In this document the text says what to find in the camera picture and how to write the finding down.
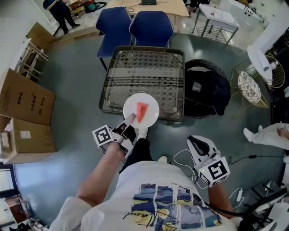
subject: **black pants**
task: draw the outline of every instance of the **black pants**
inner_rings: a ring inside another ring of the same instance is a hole
[[[132,150],[131,155],[127,158],[126,163],[119,173],[124,171],[129,165],[140,161],[153,161],[149,151],[149,141],[147,139],[139,139]]]
[[[190,7],[197,7],[197,6],[198,6],[198,1],[197,0],[191,0]]]
[[[55,19],[56,19],[56,21],[59,22],[59,25],[60,25],[61,29],[63,30],[64,34],[66,34],[68,32],[68,29],[67,29],[67,26],[65,23],[65,19],[67,20],[67,22],[69,23],[69,25],[71,27],[74,27],[76,25],[75,22],[73,21],[72,17],[71,17],[69,8],[67,8],[67,10],[62,15],[59,15]]]

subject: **laptop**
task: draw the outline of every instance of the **laptop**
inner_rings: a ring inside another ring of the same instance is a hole
[[[156,5],[157,0],[141,0],[142,5]]]

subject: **red object on plate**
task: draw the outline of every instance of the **red object on plate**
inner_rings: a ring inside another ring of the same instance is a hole
[[[146,103],[136,103],[136,118],[140,123],[145,116],[146,110],[148,109],[148,104]]]

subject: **white t-shirt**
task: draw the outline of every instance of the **white t-shirt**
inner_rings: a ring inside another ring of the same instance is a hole
[[[142,161],[120,174],[111,198],[98,206],[69,197],[50,230],[233,231],[234,222],[205,207],[180,168]]]

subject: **floor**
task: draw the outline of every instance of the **floor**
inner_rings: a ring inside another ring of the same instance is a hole
[[[121,115],[105,114],[98,109],[106,73],[95,54],[102,38],[73,40],[50,50],[40,85],[56,93],[51,129],[58,152],[39,163],[15,165],[21,195],[29,201],[36,216],[48,225],[56,218],[65,199],[76,194],[81,182],[103,156],[91,132],[105,124],[115,126],[123,120]],[[232,68],[247,57],[246,52],[239,48],[186,34],[175,34],[170,48],[183,50],[186,61],[206,59],[216,63],[227,78],[231,77]],[[265,86],[261,84],[261,88],[266,94]],[[282,156],[283,150],[249,143],[242,134],[243,127],[257,132],[259,124],[263,127],[270,125],[270,110],[251,106],[232,119],[240,102],[240,95],[232,97],[223,116],[214,115],[206,119],[184,117],[181,122],[170,126],[158,120],[148,133],[152,158],[157,160],[167,155],[168,160],[175,164],[173,155],[187,148],[186,138],[191,134],[212,139],[222,155],[227,159],[232,156],[233,161],[252,154]],[[184,152],[177,161],[192,165],[189,153]],[[224,182],[227,194],[237,187],[246,190],[258,182],[278,180],[282,163],[282,158],[265,157],[244,159],[230,166],[231,174]],[[181,166],[181,169],[187,176],[191,175],[187,167]],[[106,199],[114,191],[117,179],[118,174]],[[207,201],[207,190],[199,192]]]
[[[209,6],[211,7],[218,7],[220,4],[221,0],[211,0]],[[99,9],[95,12],[89,13],[89,14],[84,14],[80,18],[75,19],[75,23],[79,23],[81,26],[74,29],[73,31],[81,30],[84,28],[89,28],[89,27],[94,27],[95,23],[99,17],[100,12],[105,9]],[[180,23],[180,33],[183,34],[191,34],[194,23],[196,20],[196,15],[197,15],[198,10],[195,13],[191,13],[190,18],[183,18],[181,23]],[[174,23],[174,17],[169,16],[172,23]],[[198,26],[204,26],[206,22],[205,16],[201,13],[198,19]],[[245,25],[242,22],[238,22],[241,25],[241,28],[237,31],[235,36],[230,42],[230,45],[236,46],[238,48],[241,48],[243,50],[247,50],[248,45],[253,44],[253,42],[262,34],[264,31],[264,27],[261,24],[258,24],[256,27],[251,27],[248,25]],[[63,31],[59,30],[57,33],[56,37],[63,36]],[[195,30],[193,35],[199,36],[197,31]],[[230,37],[230,34],[228,32],[223,32],[224,37],[228,40]]]

